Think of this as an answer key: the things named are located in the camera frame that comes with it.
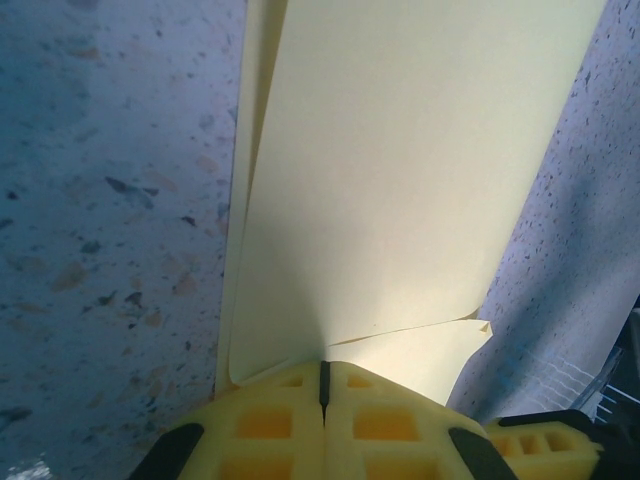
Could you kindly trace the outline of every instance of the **speckled surface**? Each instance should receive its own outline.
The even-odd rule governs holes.
[[[494,337],[450,405],[567,408],[640,293],[640,2],[610,1],[480,310]]]
[[[0,0],[0,478],[124,478],[209,396],[244,10]]]
[[[210,394],[244,8],[0,0],[0,478],[124,478]],[[478,418],[565,406],[640,291],[639,21],[608,5],[482,309]]]

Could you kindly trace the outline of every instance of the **yellow paper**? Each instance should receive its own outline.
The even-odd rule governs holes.
[[[350,362],[445,405],[465,363],[491,338],[489,322],[457,320],[327,348]]]
[[[229,341],[242,235],[286,6],[287,0],[251,0],[247,5],[229,232],[218,333],[216,393],[229,390],[232,386],[229,377]]]
[[[244,234],[234,381],[480,305],[602,6],[289,1]]]

